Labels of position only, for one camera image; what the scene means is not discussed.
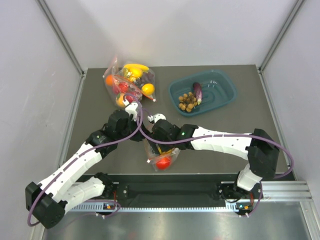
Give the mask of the purple fake eggplant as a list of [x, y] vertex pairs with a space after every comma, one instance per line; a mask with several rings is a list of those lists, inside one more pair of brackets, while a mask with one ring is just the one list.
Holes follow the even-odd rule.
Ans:
[[194, 82], [192, 86], [197, 104], [200, 105], [202, 103], [203, 98], [202, 85], [199, 82]]

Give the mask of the brown fake longan bunch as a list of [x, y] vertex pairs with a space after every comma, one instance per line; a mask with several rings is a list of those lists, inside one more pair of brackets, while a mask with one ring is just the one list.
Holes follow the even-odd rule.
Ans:
[[191, 113], [198, 105], [198, 101], [193, 92], [184, 93], [178, 97], [178, 108], [181, 111]]

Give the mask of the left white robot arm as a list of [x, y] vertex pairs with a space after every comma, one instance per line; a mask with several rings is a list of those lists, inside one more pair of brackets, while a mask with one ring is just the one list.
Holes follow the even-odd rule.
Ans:
[[56, 226], [74, 207], [95, 197], [109, 198], [114, 191], [105, 173], [97, 173], [87, 181], [75, 184], [91, 167], [102, 161], [126, 140], [140, 142], [143, 111], [129, 105], [114, 111], [101, 129], [92, 132], [77, 152], [60, 168], [39, 183], [25, 188], [28, 210], [27, 224], [42, 224], [46, 229]]

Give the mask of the yellow fake lemon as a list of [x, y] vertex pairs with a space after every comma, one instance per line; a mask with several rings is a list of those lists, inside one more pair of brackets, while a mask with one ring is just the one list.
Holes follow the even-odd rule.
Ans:
[[161, 155], [170, 154], [173, 150], [174, 150], [174, 148], [167, 150], [167, 151], [162, 151]]

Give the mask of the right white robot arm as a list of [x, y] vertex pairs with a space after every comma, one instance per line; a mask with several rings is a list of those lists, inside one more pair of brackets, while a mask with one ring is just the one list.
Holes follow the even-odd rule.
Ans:
[[272, 179], [276, 175], [280, 150], [273, 139], [259, 128], [253, 133], [235, 134], [192, 124], [178, 127], [161, 119], [148, 135], [151, 138], [148, 143], [157, 154], [171, 149], [208, 150], [246, 160], [248, 163], [238, 173], [233, 186], [221, 190], [220, 196], [224, 199], [245, 198], [261, 180]]

